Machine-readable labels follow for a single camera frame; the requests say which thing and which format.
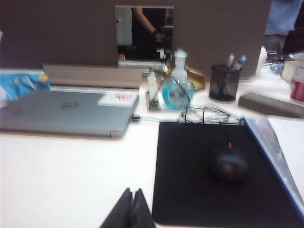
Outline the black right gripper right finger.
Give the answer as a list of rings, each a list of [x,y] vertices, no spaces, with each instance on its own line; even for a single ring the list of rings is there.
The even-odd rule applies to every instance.
[[[133,199],[133,227],[156,228],[142,189],[138,189]]]

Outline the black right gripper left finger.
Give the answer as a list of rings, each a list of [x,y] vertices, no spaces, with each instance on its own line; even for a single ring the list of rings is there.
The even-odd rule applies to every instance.
[[[114,207],[111,209],[100,228],[126,228],[130,225],[133,194],[126,188]]]

